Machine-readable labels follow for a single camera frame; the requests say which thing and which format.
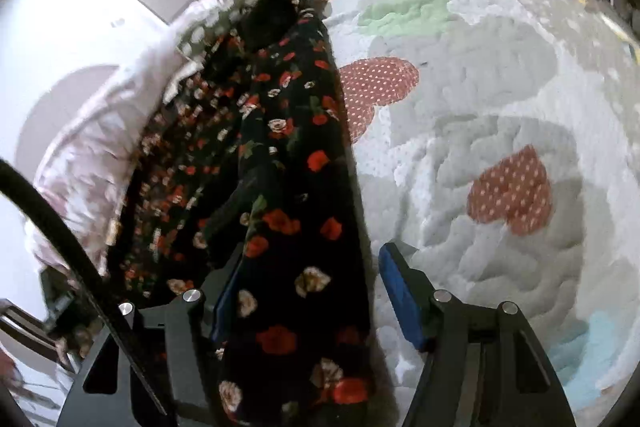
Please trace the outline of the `black floral garment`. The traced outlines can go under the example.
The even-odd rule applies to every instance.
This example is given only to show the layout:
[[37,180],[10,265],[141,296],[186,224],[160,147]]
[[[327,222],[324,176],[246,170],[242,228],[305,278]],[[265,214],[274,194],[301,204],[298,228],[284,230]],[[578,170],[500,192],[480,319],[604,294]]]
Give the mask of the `black floral garment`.
[[168,303],[243,251],[216,389],[239,426],[362,426],[370,311],[337,73],[309,0],[259,0],[152,115],[107,254]]

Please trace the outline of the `pink floral comforter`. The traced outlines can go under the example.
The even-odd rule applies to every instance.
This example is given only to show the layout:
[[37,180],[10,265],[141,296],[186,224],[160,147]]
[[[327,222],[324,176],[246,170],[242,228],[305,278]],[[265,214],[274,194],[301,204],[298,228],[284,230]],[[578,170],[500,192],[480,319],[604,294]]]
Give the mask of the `pink floral comforter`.
[[62,218],[102,275],[142,131],[186,58],[183,31],[224,0],[196,0],[153,43],[106,80],[58,132],[32,185]]

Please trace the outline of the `heart patchwork quilt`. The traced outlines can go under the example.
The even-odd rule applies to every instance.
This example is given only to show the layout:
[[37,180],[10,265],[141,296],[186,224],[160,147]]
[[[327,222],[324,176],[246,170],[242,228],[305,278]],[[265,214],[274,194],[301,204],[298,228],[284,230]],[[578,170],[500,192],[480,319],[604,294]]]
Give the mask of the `heart patchwork quilt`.
[[517,303],[578,425],[639,362],[639,48],[585,0],[323,0],[373,249]]

